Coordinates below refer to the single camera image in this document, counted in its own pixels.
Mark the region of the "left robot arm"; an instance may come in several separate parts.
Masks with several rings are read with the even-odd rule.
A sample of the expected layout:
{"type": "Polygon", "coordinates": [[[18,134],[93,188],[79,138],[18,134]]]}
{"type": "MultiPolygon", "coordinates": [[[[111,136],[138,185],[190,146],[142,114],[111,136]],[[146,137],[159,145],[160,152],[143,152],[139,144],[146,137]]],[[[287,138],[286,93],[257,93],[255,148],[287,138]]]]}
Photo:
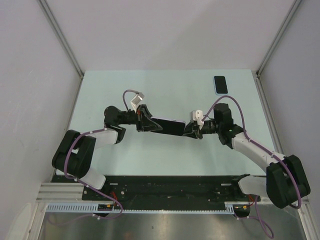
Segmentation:
{"type": "Polygon", "coordinates": [[[53,158],[52,166],[64,173],[67,179],[93,187],[93,194],[100,200],[110,196],[111,188],[105,184],[106,177],[91,168],[94,151],[106,145],[120,143],[126,133],[121,125],[135,125],[138,132],[161,131],[163,128],[152,117],[145,104],[136,111],[121,111],[115,106],[104,110],[104,127],[80,133],[68,130],[53,158]]]}

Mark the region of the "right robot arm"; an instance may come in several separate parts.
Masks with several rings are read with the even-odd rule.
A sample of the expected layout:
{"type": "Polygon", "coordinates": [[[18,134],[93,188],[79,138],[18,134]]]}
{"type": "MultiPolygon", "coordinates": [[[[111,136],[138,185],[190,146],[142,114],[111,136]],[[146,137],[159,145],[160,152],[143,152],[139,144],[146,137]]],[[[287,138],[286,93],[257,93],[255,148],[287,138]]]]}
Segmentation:
{"type": "Polygon", "coordinates": [[[231,196],[242,201],[248,195],[269,198],[278,208],[302,204],[302,198],[311,188],[301,160],[269,150],[250,138],[245,129],[234,123],[228,104],[218,103],[213,107],[213,118],[204,116],[201,110],[190,113],[184,136],[202,139],[204,135],[217,134],[222,145],[235,150],[260,167],[265,176],[244,174],[230,188],[231,196]]]}

